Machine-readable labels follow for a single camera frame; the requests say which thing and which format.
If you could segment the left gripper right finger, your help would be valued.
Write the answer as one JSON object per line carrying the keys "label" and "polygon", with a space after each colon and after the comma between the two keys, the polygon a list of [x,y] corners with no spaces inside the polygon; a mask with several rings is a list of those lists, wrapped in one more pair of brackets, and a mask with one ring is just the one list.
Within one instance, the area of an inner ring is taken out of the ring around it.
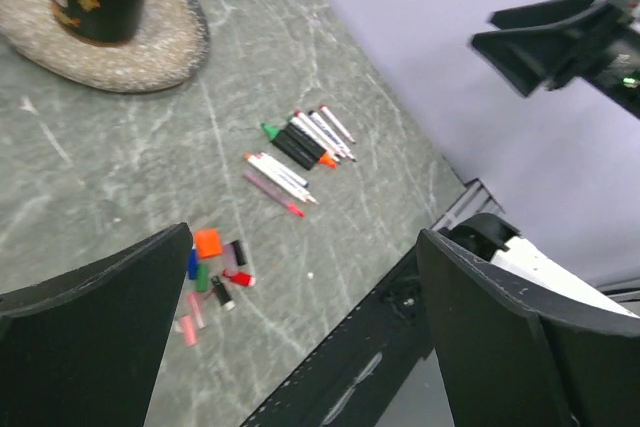
{"label": "left gripper right finger", "polygon": [[416,253],[455,425],[638,425],[638,319],[550,291],[432,230]]}

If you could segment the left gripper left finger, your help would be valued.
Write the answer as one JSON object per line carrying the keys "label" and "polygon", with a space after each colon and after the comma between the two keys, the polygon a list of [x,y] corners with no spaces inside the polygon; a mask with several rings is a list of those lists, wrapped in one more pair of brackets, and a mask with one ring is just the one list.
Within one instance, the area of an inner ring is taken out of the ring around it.
{"label": "left gripper left finger", "polygon": [[174,224],[2,294],[2,425],[143,425],[191,249]]}

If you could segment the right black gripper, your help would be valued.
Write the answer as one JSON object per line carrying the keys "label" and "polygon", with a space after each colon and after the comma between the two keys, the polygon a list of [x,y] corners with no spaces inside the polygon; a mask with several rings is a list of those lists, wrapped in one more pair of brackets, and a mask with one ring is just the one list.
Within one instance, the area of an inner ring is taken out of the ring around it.
{"label": "right black gripper", "polygon": [[639,0],[549,0],[494,12],[471,47],[522,96],[580,78],[639,116]]}

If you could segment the pink pen cap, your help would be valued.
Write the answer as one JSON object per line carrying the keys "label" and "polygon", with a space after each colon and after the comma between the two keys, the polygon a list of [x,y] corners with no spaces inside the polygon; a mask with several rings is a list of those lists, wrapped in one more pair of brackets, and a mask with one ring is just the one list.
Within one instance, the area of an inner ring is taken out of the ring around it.
{"label": "pink pen cap", "polygon": [[190,315],[182,316],[179,321],[180,332],[183,335],[185,345],[188,347],[195,346],[198,342],[196,328]]}

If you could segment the small red cap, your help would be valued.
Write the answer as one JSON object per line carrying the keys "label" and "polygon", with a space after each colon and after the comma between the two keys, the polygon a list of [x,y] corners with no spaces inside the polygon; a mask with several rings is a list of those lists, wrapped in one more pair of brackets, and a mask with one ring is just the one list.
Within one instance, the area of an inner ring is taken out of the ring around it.
{"label": "small red cap", "polygon": [[255,277],[244,271],[231,272],[229,270],[224,270],[223,276],[230,282],[242,287],[253,287],[256,283]]}

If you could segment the white pen pink tip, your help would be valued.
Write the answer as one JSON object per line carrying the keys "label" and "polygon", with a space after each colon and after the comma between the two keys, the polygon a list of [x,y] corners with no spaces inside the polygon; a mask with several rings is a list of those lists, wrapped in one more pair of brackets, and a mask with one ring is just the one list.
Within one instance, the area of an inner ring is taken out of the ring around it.
{"label": "white pen pink tip", "polygon": [[246,170],[243,173],[243,177],[287,211],[300,218],[305,217],[305,213],[298,208],[295,203],[285,197],[273,183],[269,183],[258,173],[252,170]]}

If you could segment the peach tip white pen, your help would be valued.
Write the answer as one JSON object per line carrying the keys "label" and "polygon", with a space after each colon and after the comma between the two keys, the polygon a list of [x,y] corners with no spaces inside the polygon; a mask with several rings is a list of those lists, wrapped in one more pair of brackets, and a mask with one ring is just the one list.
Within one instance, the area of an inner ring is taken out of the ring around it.
{"label": "peach tip white pen", "polygon": [[279,167],[271,157],[265,154],[246,154],[245,160],[291,196],[304,203],[318,204],[317,199]]}

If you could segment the orange cap black highlighter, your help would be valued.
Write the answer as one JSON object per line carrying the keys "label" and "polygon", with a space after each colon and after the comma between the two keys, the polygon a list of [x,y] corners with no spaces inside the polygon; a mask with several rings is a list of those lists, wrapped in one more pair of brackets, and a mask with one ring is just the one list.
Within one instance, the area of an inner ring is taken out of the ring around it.
{"label": "orange cap black highlighter", "polygon": [[292,122],[287,123],[283,131],[286,132],[292,139],[294,139],[318,163],[327,165],[331,168],[337,167],[337,162],[329,154],[327,149],[321,146],[302,129],[295,126]]}

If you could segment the green cap black highlighter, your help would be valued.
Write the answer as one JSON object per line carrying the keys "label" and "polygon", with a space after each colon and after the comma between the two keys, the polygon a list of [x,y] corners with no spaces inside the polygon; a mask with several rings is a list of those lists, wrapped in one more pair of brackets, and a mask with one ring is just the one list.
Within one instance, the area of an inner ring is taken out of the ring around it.
{"label": "green cap black highlighter", "polygon": [[260,127],[273,146],[305,170],[310,171],[317,164],[317,161],[283,130],[267,123],[261,123]]}

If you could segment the purple pen cap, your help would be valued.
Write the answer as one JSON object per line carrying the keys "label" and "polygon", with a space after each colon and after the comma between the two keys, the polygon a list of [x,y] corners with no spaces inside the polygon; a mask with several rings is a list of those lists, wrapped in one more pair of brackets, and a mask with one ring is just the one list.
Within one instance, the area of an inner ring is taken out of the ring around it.
{"label": "purple pen cap", "polygon": [[238,272],[238,266],[236,263],[234,248],[230,244],[223,245],[223,260],[224,260],[223,274],[227,277],[236,275]]}

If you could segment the blue cap white marker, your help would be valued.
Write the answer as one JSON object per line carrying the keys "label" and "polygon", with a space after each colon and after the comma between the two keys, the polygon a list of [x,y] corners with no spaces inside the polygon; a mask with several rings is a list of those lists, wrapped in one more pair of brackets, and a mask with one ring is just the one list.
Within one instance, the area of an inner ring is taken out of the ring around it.
{"label": "blue cap white marker", "polygon": [[356,140],[351,134],[351,132],[342,124],[342,122],[335,116],[335,114],[331,111],[331,109],[328,106],[321,104],[319,106],[319,110],[332,123],[332,125],[335,126],[344,137],[347,138],[349,142],[353,144],[356,143]]}

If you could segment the red cap white marker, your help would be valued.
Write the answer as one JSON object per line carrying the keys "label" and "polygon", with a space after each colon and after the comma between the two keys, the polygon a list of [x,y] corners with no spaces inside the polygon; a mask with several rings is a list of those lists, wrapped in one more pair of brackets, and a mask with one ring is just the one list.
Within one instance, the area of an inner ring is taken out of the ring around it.
{"label": "red cap white marker", "polygon": [[274,169],[278,170],[283,175],[287,176],[290,180],[292,180],[298,186],[305,189],[309,187],[309,182],[305,178],[303,178],[302,176],[294,172],[292,169],[290,169],[289,167],[287,167],[286,165],[284,165],[283,163],[281,163],[271,155],[265,152],[262,152],[260,156],[263,160],[268,161],[273,166]]}

